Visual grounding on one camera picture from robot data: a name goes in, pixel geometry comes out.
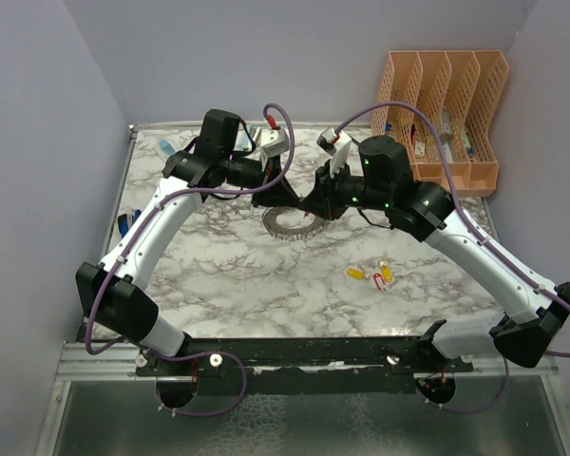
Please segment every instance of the white marble table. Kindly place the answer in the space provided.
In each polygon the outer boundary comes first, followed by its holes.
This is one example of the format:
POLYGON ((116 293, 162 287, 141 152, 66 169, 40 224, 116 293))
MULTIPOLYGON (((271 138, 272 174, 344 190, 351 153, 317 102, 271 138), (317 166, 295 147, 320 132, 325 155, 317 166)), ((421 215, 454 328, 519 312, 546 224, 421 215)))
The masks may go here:
MULTIPOLYGON (((295 131, 294 164, 288 179, 307 195, 314 170, 328 156, 314 141, 319 128, 295 131)), ((368 129, 352 129, 358 140, 368 129)), ((176 137, 184 145, 195 128, 145 130, 138 134, 119 214, 143 209, 163 167, 154 144, 176 137)), ((351 170, 361 174, 356 154, 351 170)), ((354 210, 319 235, 283 241, 264 228, 264 209, 251 197, 208 199, 180 228, 159 261, 146 292, 161 315, 192 336, 369 336, 420 334, 432 322, 472 317, 497 309, 494 299, 448 258, 411 236, 369 226, 354 210), (346 270, 361 264, 378 271, 386 258, 395 281, 387 293, 346 270)), ((465 207, 490 231, 479 199, 465 207)), ((384 215, 368 212, 372 220, 384 215)), ((111 247, 120 235, 113 231, 111 247)), ((111 332, 97 325, 95 337, 111 332)))

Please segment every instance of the metal gear ring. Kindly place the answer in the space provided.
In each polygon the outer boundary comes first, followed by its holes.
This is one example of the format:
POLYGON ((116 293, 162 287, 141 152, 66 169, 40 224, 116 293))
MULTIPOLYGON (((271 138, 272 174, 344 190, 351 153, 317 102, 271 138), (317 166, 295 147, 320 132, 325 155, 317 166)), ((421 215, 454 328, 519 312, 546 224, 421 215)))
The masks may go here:
POLYGON ((279 225, 276 221, 278 216, 297 210, 298 209, 295 209, 293 207, 279 206, 271 207, 270 209, 264 211, 264 214, 262 215, 262 222, 264 223, 266 231, 268 231, 270 236, 281 240, 308 239, 316 236, 329 224, 328 221, 319 217, 314 217, 314 220, 310 224, 301 228, 287 228, 279 225))

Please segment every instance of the white wall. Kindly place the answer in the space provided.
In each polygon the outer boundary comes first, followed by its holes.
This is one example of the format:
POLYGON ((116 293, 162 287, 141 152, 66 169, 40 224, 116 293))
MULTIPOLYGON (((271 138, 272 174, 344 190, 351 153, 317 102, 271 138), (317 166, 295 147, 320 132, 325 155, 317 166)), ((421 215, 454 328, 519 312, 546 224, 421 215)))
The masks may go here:
POLYGON ((127 139, 62 1, 0 1, 0 455, 35 448, 127 139))
POLYGON ((370 104, 389 50, 507 49, 536 0, 65 0, 132 123, 337 121, 370 104))
MULTIPOLYGON (((491 134, 502 167, 490 207, 511 251, 570 281, 570 0, 540 0, 507 58, 510 84, 491 134)), ((570 351, 570 320, 555 347, 570 351)), ((570 360, 559 365, 570 398, 570 360)))

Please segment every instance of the yellow key tag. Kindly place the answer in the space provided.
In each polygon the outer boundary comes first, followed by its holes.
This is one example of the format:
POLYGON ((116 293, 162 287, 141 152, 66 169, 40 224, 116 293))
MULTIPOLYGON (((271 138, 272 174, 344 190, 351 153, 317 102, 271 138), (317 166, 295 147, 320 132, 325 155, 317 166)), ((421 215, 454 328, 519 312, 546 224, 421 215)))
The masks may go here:
POLYGON ((356 269, 350 268, 346 274, 351 276, 352 278, 356 278, 357 280, 365 280, 365 274, 363 271, 358 271, 356 269))
POLYGON ((395 277, 390 270, 390 267, 386 261, 380 261, 380 269, 382 270, 382 277, 387 283, 392 283, 395 281, 395 277))

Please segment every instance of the orange plastic rack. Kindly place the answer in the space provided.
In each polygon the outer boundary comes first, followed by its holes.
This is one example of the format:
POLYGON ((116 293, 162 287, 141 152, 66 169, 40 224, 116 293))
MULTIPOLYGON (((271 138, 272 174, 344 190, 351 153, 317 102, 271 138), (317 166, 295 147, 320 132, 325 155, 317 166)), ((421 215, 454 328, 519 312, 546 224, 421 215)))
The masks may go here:
MULTIPOLYGON (((463 197, 487 197, 496 189, 498 177, 488 129, 507 75, 508 64, 499 50, 390 52, 377 102, 396 100, 415 105, 439 129, 443 128, 442 112, 447 112, 452 129, 450 169, 456 188, 463 197), (463 143, 465 130, 473 149, 470 157, 463 143)), ((408 150, 414 178, 449 188, 426 126, 403 108, 376 109, 372 133, 385 134, 387 124, 408 150), (426 145, 423 158, 414 154, 416 141, 426 145)))

